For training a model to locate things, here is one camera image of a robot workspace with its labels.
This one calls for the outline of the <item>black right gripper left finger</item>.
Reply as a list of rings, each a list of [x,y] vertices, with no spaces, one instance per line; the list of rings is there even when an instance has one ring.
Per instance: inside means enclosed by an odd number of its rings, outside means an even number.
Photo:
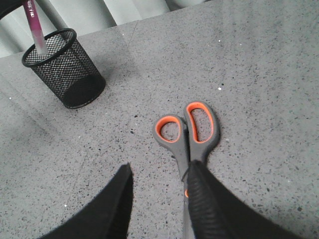
[[[82,210],[43,239],[126,239],[133,207],[133,173],[122,165]]]

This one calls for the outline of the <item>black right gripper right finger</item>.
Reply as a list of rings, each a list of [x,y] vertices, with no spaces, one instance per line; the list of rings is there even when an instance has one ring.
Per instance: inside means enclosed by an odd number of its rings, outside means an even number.
[[[188,209],[197,239],[297,239],[231,193],[200,161],[188,170]]]

